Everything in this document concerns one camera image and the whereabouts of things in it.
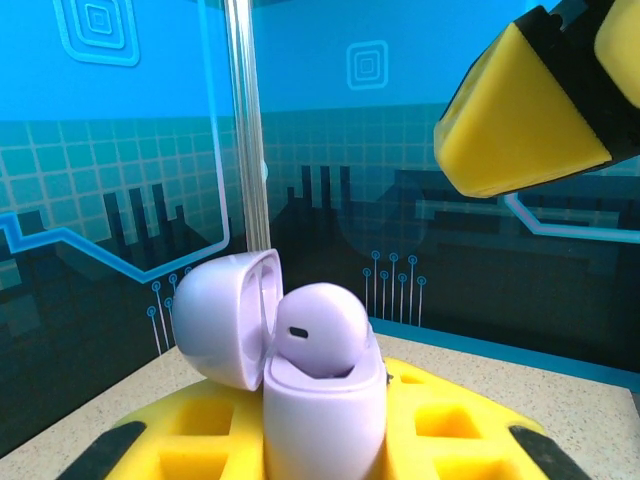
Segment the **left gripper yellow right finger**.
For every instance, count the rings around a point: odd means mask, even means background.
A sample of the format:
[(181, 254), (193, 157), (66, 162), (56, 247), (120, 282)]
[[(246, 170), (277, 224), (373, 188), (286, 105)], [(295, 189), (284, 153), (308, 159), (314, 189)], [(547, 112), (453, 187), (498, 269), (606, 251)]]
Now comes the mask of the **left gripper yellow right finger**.
[(534, 420), (404, 361), (385, 359), (381, 479), (587, 479)]

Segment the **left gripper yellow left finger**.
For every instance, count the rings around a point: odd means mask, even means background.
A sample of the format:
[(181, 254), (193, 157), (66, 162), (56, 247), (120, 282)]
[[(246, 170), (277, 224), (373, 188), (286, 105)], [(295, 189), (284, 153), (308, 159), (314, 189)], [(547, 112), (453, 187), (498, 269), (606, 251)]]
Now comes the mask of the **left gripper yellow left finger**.
[(99, 435), (61, 479), (266, 479), (262, 391), (202, 380)]

